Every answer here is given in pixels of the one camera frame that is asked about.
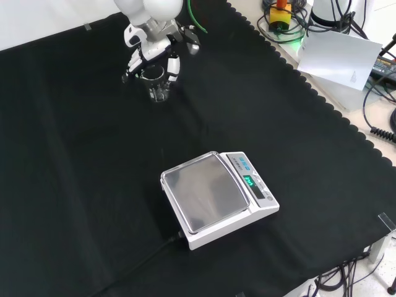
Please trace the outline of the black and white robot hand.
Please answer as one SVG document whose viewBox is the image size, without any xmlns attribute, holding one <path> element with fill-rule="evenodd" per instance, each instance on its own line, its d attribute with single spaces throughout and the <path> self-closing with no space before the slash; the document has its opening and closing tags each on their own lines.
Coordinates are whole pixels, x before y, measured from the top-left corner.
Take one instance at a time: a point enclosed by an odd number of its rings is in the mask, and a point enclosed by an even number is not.
<svg viewBox="0 0 396 297">
<path fill-rule="evenodd" d="M 122 82 L 126 83 L 130 75 L 137 75 L 142 69 L 154 64 L 166 54 L 168 64 L 166 68 L 167 81 L 176 82 L 180 72 L 180 58 L 172 50 L 172 42 L 168 37 L 159 41 L 148 41 L 147 34 L 141 29 L 129 24 L 124 31 L 124 41 L 127 47 L 133 48 Z"/>
</svg>

